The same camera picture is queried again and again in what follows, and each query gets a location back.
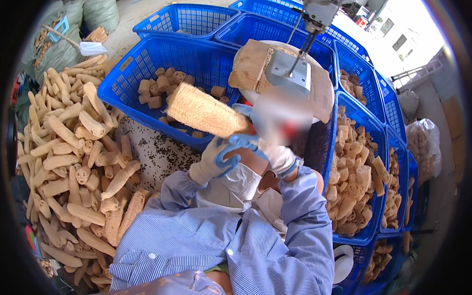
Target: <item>blue striped shirt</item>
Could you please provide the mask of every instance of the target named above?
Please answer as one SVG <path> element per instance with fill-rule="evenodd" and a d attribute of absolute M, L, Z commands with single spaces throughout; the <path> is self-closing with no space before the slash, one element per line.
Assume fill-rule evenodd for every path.
<path fill-rule="evenodd" d="M 111 290 L 184 270 L 207 270 L 227 260 L 235 295 L 331 294 L 331 220 L 316 184 L 316 174 L 307 167 L 299 168 L 294 181 L 279 182 L 288 227 L 284 243 L 253 209 L 238 215 L 190 206 L 204 187 L 187 172 L 175 172 L 123 236 L 110 265 Z"/>

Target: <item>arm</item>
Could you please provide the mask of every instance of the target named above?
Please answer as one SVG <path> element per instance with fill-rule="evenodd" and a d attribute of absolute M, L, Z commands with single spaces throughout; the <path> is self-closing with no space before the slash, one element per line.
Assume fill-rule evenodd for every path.
<path fill-rule="evenodd" d="M 189 208 L 188 201 L 192 199 L 197 190 L 203 189 L 205 185 L 199 185 L 193 181 L 188 172 L 176 171 L 166 177 L 160 189 L 160 196 L 151 198 L 146 208 L 179 211 Z"/>
<path fill-rule="evenodd" d="M 293 257 L 311 270 L 322 294 L 331 294 L 334 280 L 333 233 L 326 199 L 317 188 L 317 175 L 300 167 L 298 177 L 279 182 L 286 245 Z"/>

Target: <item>blue rubber glove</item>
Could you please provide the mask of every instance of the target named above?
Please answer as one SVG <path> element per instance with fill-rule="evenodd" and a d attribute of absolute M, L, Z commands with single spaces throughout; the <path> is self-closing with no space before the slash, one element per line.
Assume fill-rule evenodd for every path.
<path fill-rule="evenodd" d="M 190 166 L 190 178 L 199 185 L 205 185 L 215 177 L 224 176 L 236 167 L 241 156 L 234 155 L 225 160 L 223 157 L 237 148 L 239 146 L 230 145 L 223 138 L 215 136 L 203 151 L 202 160 Z"/>
<path fill-rule="evenodd" d="M 253 122 L 258 118 L 253 116 L 252 107 L 235 103 L 232 108 L 248 116 Z M 284 146 L 276 146 L 267 143 L 258 135 L 234 134 L 228 139 L 229 145 L 237 148 L 250 149 L 259 157 L 269 161 L 271 170 L 278 178 L 285 178 L 292 174 L 302 163 L 302 160 L 295 156 L 291 149 Z"/>

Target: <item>person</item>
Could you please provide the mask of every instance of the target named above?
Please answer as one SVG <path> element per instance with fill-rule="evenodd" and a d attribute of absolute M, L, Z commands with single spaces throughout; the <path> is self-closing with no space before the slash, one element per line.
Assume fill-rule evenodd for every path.
<path fill-rule="evenodd" d="M 252 208 L 237 214 L 224 206 L 196 206 L 198 192 L 213 179 L 238 175 L 241 162 L 251 158 L 237 154 L 244 149 L 267 161 L 277 176 L 266 186 L 276 183 L 281 193 L 285 241 Z M 150 198 L 136 216 L 110 265 L 110 290 L 153 283 L 170 286 L 169 294 L 331 294 L 331 220 L 320 175 L 302 163 L 289 148 L 257 135 L 215 137 L 202 160 L 188 172 L 168 176 L 160 196 Z"/>

